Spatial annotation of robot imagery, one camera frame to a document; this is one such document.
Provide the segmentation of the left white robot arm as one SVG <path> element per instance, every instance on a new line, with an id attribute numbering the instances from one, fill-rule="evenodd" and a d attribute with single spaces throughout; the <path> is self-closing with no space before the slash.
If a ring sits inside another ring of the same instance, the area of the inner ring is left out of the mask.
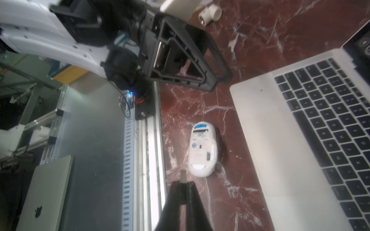
<path id="1" fill-rule="evenodd" d="M 1 1 L 1 52 L 51 58 L 146 95 L 160 81 L 212 91 L 233 74 L 188 23 L 199 1 Z"/>

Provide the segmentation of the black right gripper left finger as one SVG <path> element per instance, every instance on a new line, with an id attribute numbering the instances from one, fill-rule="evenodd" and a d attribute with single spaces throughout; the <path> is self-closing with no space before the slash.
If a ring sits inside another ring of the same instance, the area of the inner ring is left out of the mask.
<path id="1" fill-rule="evenodd" d="M 179 231 L 180 207 L 184 204 L 185 183 L 173 182 L 155 231 Z"/>

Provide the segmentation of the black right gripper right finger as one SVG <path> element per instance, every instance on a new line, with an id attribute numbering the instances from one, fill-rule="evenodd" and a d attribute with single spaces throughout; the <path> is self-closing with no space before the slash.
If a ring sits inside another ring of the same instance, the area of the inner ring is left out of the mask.
<path id="1" fill-rule="evenodd" d="M 203 207 L 196 184 L 187 182 L 186 189 L 186 230 L 212 231 L 212 226 Z"/>

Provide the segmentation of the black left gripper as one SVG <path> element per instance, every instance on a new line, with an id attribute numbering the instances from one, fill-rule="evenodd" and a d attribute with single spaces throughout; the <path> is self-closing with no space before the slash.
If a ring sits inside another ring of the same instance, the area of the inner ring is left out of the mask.
<path id="1" fill-rule="evenodd" d="M 152 81 L 210 92 L 233 78 L 212 36 L 203 29 L 154 8 L 133 11 L 128 28 L 139 46 L 138 65 Z M 165 35 L 172 37 L 168 41 Z"/>

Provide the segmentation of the white wireless mouse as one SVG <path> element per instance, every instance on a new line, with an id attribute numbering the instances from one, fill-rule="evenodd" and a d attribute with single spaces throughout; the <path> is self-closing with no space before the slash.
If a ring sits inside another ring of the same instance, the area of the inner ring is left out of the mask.
<path id="1" fill-rule="evenodd" d="M 218 160 L 216 131 L 211 123 L 201 121 L 191 131 L 188 168 L 198 178 L 207 178 L 214 172 Z"/>

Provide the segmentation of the white pipe elbow fitting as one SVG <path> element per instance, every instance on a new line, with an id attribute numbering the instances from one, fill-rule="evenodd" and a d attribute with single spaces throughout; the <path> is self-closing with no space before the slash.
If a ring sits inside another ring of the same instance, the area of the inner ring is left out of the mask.
<path id="1" fill-rule="evenodd" d="M 222 16 L 222 9 L 216 5 L 212 4 L 205 7 L 198 15 L 198 19 L 203 27 L 207 26 L 211 22 L 218 21 Z"/>

